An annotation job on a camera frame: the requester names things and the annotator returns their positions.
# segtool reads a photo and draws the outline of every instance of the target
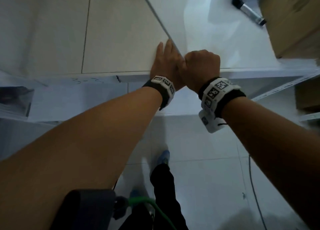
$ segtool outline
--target hand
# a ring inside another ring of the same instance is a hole
[[[186,86],[198,93],[210,79],[220,75],[220,56],[207,50],[192,51],[180,58],[179,73]]]
[[[176,91],[184,87],[185,84],[182,81],[178,70],[178,65],[180,64],[182,57],[174,45],[172,45],[170,39],[166,43],[164,52],[163,43],[159,43],[155,57],[150,71],[150,79],[154,78],[156,75],[164,76],[173,82]]]

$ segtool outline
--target foot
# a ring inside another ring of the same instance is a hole
[[[168,164],[169,164],[169,159],[170,159],[170,151],[165,150],[165,151],[163,151],[162,154],[158,157],[157,165],[160,165],[160,164],[166,164],[166,165],[168,165]]]
[[[130,197],[130,198],[133,198],[133,197],[139,197],[139,196],[141,196],[139,190],[137,190],[137,189],[132,189],[132,191],[130,192],[130,196],[129,196],[129,197]]]

